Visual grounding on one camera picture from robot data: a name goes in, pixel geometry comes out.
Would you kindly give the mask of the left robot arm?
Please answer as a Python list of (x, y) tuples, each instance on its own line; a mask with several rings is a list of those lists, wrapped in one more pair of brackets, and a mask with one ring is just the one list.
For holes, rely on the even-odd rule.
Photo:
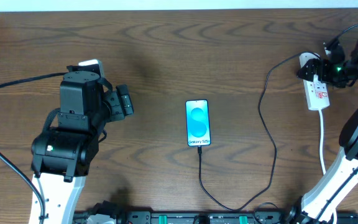
[(51, 111), (32, 143), (30, 223), (71, 223), (90, 164), (107, 123), (132, 115), (126, 85), (112, 86), (99, 60), (69, 66), (60, 84), (60, 107)]

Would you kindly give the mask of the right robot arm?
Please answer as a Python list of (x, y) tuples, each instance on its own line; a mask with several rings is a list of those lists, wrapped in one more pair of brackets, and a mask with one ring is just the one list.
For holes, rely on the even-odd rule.
[[(349, 60), (339, 39), (325, 44), (326, 59), (301, 58), (297, 77), (320, 81), (337, 88), (358, 81), (358, 40)], [(358, 109), (348, 119), (339, 136), (338, 155), (320, 181), (300, 197), (287, 217), (287, 223), (329, 223), (336, 207), (358, 184)]]

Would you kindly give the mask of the blue Galaxy smartphone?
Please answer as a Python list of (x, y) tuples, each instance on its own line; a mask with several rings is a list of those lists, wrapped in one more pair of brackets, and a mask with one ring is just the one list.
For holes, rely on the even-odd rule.
[(211, 130), (207, 100), (188, 100), (185, 102), (186, 132), (188, 146), (209, 146)]

